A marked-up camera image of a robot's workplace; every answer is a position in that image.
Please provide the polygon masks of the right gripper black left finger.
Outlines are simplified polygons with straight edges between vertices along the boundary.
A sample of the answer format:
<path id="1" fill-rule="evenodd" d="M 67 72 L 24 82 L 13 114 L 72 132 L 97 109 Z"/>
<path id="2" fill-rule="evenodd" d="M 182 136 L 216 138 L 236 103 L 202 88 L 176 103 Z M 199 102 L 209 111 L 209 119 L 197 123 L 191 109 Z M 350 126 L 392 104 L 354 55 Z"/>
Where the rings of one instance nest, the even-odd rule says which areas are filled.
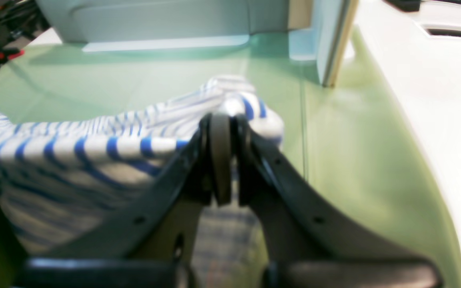
<path id="1" fill-rule="evenodd" d="M 139 198 L 92 231 L 26 261 L 16 288 L 195 288 L 200 214 L 232 200 L 231 118 L 203 117 L 188 145 Z"/>

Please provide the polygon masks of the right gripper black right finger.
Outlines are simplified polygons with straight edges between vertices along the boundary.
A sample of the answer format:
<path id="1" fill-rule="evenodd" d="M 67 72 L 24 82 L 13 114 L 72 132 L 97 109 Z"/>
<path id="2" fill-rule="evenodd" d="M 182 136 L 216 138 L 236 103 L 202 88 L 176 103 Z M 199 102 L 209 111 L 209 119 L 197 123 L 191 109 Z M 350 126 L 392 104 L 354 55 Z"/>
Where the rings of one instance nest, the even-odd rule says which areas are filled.
<path id="1" fill-rule="evenodd" d="M 441 288 L 426 257 L 362 226 L 315 191 L 279 149 L 233 118 L 239 204 L 259 219 L 262 288 Z"/>

